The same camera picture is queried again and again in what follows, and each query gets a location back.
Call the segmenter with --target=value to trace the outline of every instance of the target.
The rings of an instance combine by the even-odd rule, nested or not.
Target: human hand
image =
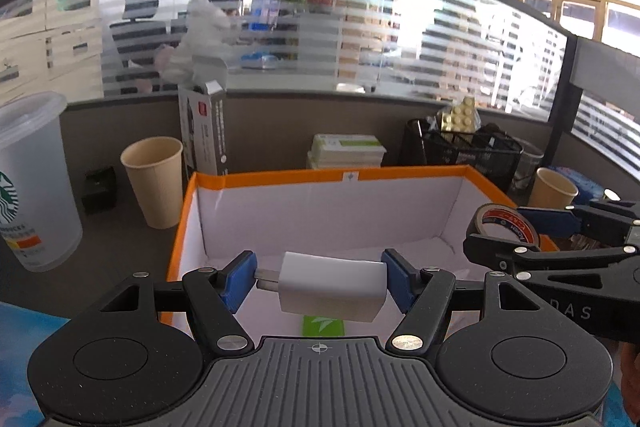
[[[622,344],[620,393],[625,411],[633,423],[640,421],[640,346]]]

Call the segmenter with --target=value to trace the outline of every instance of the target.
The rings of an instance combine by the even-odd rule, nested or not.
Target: roll of tape
[[[466,229],[466,235],[477,233],[491,236],[484,227],[488,223],[494,223],[509,230],[521,243],[540,246],[540,236],[533,225],[513,208],[503,204],[487,203],[480,206]]]

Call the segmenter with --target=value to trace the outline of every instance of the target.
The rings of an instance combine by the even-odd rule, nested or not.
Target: glass partition
[[[632,114],[584,92],[572,134],[640,180],[640,125]]]
[[[479,107],[546,121],[566,34],[514,3],[97,0],[91,17],[68,26],[64,11],[47,6],[57,28],[44,38],[47,70],[0,80],[0,98],[43,89],[73,102],[151,94],[191,81],[194,69],[206,76],[201,57],[217,57],[229,68],[229,90],[442,103],[473,95]],[[22,4],[6,6],[3,18]],[[5,39],[0,49],[10,55],[12,46]]]

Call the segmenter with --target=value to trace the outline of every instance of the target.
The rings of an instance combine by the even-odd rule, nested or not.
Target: sticker
[[[26,248],[37,247],[42,243],[42,240],[37,235],[32,235],[19,241],[13,241],[12,239],[5,239],[5,241],[12,250],[25,250]]]
[[[18,215],[18,192],[14,184],[0,172],[0,225],[8,225]]]
[[[358,181],[358,175],[360,173],[358,171],[355,172],[345,172],[342,175],[342,181],[343,182],[356,182]]]

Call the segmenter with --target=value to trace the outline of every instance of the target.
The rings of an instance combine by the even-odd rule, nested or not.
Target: starbucks logo
[[[18,215],[18,192],[14,184],[0,172],[0,225],[8,225]]]

